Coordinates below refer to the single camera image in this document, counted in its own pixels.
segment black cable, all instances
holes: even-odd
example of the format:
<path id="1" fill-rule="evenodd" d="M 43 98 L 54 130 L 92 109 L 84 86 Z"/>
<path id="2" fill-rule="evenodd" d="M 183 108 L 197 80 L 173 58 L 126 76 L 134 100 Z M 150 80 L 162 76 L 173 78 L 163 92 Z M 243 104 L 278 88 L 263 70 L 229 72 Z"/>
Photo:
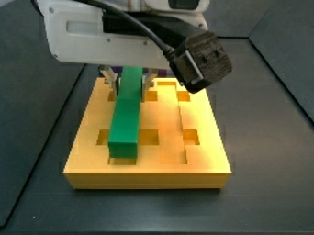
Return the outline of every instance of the black cable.
<path id="1" fill-rule="evenodd" d="M 40 12 L 39 6 L 38 6 L 38 1 L 36 0 L 31 0 L 32 6 L 36 9 L 38 13 L 44 17 L 43 13 Z"/>
<path id="2" fill-rule="evenodd" d="M 96 0 L 72 0 L 75 2 L 80 2 L 83 4 L 87 4 L 90 6 L 95 6 L 102 8 L 103 10 L 107 10 L 116 14 L 121 18 L 123 18 L 129 23 L 133 24 L 133 26 L 145 34 L 149 36 L 149 38 L 155 42 L 155 44 L 159 46 L 159 48 L 163 51 L 163 54 L 167 59 L 173 57 L 173 49 L 166 45 L 166 43 L 162 41 L 159 36 L 155 34 L 155 32 L 130 14 L 127 14 L 125 11 L 121 11 L 114 6 L 99 2 Z"/>

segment green block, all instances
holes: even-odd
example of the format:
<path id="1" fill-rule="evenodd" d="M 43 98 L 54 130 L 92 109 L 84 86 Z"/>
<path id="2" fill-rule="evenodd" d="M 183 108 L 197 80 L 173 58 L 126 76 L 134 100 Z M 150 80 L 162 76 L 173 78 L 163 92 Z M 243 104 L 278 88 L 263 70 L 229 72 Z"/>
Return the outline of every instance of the green block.
<path id="1" fill-rule="evenodd" d="M 138 158 L 142 104 L 142 68 L 125 67 L 112 114 L 111 158 Z"/>

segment yellow base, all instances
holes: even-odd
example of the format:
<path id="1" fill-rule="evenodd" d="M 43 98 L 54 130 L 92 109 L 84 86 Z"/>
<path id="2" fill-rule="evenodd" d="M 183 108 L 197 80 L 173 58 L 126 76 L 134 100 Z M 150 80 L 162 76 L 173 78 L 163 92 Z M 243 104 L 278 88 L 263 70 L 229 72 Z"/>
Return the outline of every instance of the yellow base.
<path id="1" fill-rule="evenodd" d="M 158 78 L 155 84 L 142 103 L 138 160 L 111 159 L 115 103 L 98 78 L 64 169 L 74 188 L 221 188 L 226 184 L 231 168 L 206 91 L 191 95 L 175 79 Z"/>

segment black table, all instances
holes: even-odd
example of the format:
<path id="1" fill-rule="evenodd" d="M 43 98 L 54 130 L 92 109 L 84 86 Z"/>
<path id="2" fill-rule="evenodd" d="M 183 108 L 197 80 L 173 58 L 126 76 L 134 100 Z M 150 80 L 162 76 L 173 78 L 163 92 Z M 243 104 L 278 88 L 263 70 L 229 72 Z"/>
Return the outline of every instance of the black table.
<path id="1" fill-rule="evenodd" d="M 74 190 L 62 175 L 96 77 L 76 83 L 2 234 L 314 232 L 314 131 L 247 39 L 209 88 L 233 175 L 221 190 Z"/>

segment square hole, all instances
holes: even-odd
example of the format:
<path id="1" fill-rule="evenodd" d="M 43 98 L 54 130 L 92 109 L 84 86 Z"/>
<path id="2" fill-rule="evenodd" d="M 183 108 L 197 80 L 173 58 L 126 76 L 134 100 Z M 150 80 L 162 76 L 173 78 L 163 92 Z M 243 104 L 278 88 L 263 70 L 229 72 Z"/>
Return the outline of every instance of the square hole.
<path id="1" fill-rule="evenodd" d="M 112 101 L 114 101 L 114 98 L 112 98 L 112 91 L 110 91 L 108 101 L 110 101 L 110 102 L 112 102 Z"/>
<path id="2" fill-rule="evenodd" d="M 110 130 L 102 129 L 98 134 L 98 143 L 96 145 L 108 145 Z"/>
<path id="3" fill-rule="evenodd" d="M 178 101 L 191 101 L 189 91 L 177 92 Z"/>
<path id="4" fill-rule="evenodd" d="M 137 158 L 110 158 L 108 165 L 137 165 Z"/>
<path id="5" fill-rule="evenodd" d="M 158 101 L 158 91 L 147 91 L 145 93 L 145 101 Z"/>
<path id="6" fill-rule="evenodd" d="M 141 129 L 139 145 L 158 145 L 158 129 Z"/>
<path id="7" fill-rule="evenodd" d="M 198 130 L 183 129 L 183 142 L 186 145 L 201 145 Z"/>

